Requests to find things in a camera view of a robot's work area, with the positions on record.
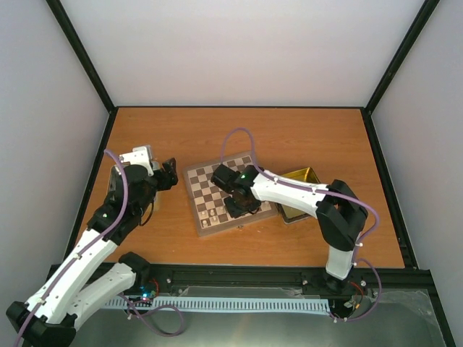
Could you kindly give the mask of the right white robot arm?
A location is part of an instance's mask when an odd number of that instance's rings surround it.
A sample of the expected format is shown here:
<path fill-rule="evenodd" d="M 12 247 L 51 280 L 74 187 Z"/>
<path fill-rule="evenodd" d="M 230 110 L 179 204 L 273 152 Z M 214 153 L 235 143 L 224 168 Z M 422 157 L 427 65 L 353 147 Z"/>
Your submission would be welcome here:
<path fill-rule="evenodd" d="M 255 214 L 263 202 L 292 207 L 315 218 L 328 245 L 324 286 L 333 294 L 344 290 L 354 265 L 357 240 L 368 217 L 366 208 L 345 182 L 311 184 L 252 165 L 240 172 L 221 164 L 213 170 L 211 183 L 227 193 L 224 205 L 232 218 Z"/>

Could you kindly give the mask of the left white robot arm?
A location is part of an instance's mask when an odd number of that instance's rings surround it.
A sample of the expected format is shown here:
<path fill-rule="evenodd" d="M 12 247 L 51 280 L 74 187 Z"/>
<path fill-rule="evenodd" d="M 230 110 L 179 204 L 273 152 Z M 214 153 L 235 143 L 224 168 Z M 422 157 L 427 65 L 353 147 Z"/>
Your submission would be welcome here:
<path fill-rule="evenodd" d="M 69 346 L 76 332 L 107 301 L 128 289 L 142 291 L 150 283 L 150 264 L 128 252 L 100 278 L 89 282 L 101 263 L 127 236 L 142 226 L 158 192 L 178 182 L 177 163 L 170 158 L 154 169 L 149 158 L 115 158 L 115 178 L 103 204 L 93 213 L 73 251 L 27 301 L 15 301 L 6 315 L 21 340 L 32 346 Z"/>

